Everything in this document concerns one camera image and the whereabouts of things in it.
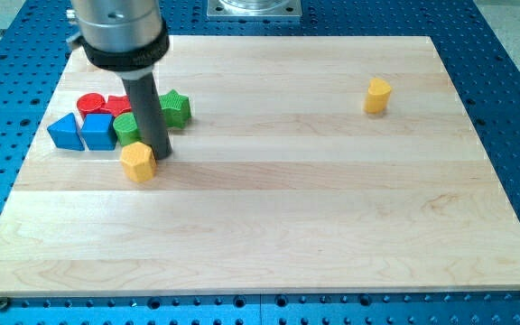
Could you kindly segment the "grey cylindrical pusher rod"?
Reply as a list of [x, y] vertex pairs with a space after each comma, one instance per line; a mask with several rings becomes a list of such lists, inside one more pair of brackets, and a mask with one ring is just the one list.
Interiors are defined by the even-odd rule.
[[172, 145], [152, 72], [122, 74], [121, 79], [142, 141], [153, 149], [156, 160], [167, 158]]

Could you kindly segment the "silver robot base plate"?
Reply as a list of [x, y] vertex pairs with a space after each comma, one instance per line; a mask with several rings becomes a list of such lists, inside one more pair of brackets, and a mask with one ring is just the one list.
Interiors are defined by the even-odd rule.
[[217, 21], [298, 20], [301, 0], [208, 0], [207, 17]]

